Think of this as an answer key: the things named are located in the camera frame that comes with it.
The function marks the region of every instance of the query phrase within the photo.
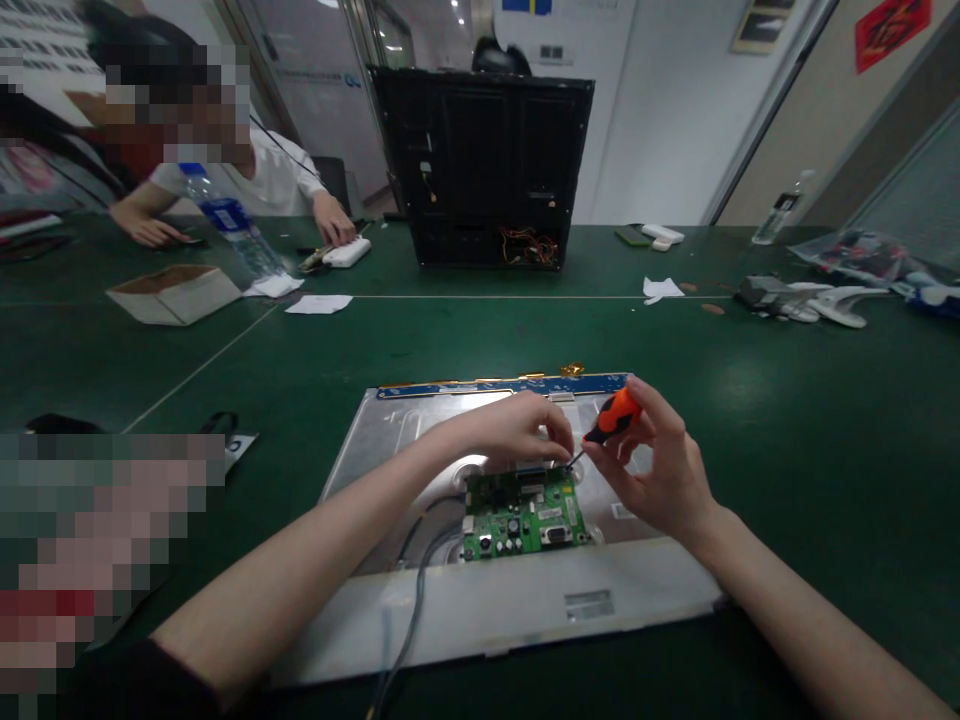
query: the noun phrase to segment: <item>green circuit board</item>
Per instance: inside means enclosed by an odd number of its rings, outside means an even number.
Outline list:
[[[591,542],[565,467],[468,478],[466,508],[467,562]]]

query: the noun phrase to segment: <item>green table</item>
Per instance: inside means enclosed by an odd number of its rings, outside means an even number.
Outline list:
[[[189,224],[182,221],[181,226]],[[230,563],[320,495],[363,390],[440,378],[634,371],[700,442],[718,499],[798,572],[956,707],[960,705],[958,328],[894,298],[866,300],[862,331],[751,315],[718,283],[809,270],[749,228],[689,228],[667,254],[606,227],[571,232],[560,274],[421,271],[402,225],[375,227],[349,271],[303,290],[347,293],[333,316],[243,300],[190,328],[142,326],[107,287],[175,262],[242,269],[222,241],[167,253],[108,220],[73,223],[76,243],[0,268],[0,420],[15,431],[58,410],[119,432],[188,432],[233,409],[260,439],[235,469],[206,532],[116,642],[147,635]],[[309,220],[261,223],[282,251],[318,241]],[[793,242],[818,234],[792,231]],[[643,277],[693,297],[642,301]],[[705,312],[714,303],[723,316]],[[267,378],[278,381],[265,382]],[[279,717],[362,717],[375,678],[259,698]],[[391,717],[582,712],[806,717],[812,711],[738,610],[622,635],[404,673]]]

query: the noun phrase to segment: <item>blue circuit strip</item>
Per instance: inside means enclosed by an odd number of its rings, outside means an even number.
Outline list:
[[[381,400],[404,397],[424,397],[427,395],[464,394],[475,392],[497,392],[512,390],[533,390],[541,395],[569,392],[574,395],[595,395],[615,393],[627,382],[628,373],[608,375],[580,375],[579,377],[521,377],[512,380],[474,380],[468,382],[424,383],[423,385],[400,385],[378,388],[377,397]]]

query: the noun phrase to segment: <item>black box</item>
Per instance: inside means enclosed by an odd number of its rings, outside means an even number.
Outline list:
[[[370,74],[420,265],[559,270],[594,82]]]

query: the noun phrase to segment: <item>red decoration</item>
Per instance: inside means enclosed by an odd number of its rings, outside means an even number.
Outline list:
[[[857,23],[857,74],[930,24],[932,0],[884,0]]]

